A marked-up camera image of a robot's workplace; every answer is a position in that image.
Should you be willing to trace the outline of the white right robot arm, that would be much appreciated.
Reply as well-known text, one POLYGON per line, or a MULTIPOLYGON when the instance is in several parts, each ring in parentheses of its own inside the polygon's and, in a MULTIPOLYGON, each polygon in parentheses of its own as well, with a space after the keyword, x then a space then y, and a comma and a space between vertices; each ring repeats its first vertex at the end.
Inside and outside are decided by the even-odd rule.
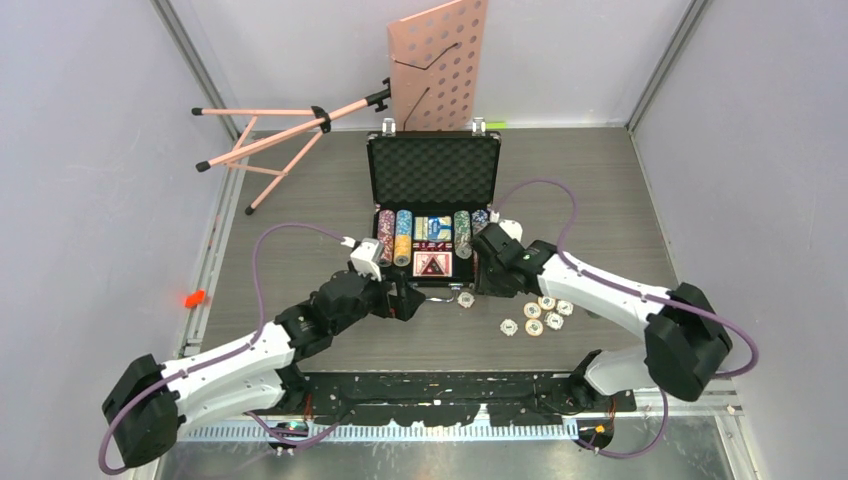
POLYGON ((655 386, 679 400, 698 400, 731 352, 730 335, 705 294, 639 284, 594 268, 555 245, 523 246, 490 223, 472 240, 483 274, 500 289, 566 300, 610 320, 641 340, 637 347, 595 350, 567 377, 574 403, 596 410, 610 396, 655 386))

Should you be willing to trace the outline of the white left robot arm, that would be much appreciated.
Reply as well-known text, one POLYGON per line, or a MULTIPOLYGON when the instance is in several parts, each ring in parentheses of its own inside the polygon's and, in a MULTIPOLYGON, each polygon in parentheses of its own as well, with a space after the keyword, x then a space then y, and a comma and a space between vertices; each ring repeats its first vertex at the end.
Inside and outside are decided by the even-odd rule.
POLYGON ((404 274, 377 280, 335 273, 253 333, 190 357, 131 361, 102 404, 108 422, 100 469, 118 475, 168 452, 184 434, 238 414, 298 412, 307 398, 297 364, 370 316, 410 320, 426 300, 404 274))

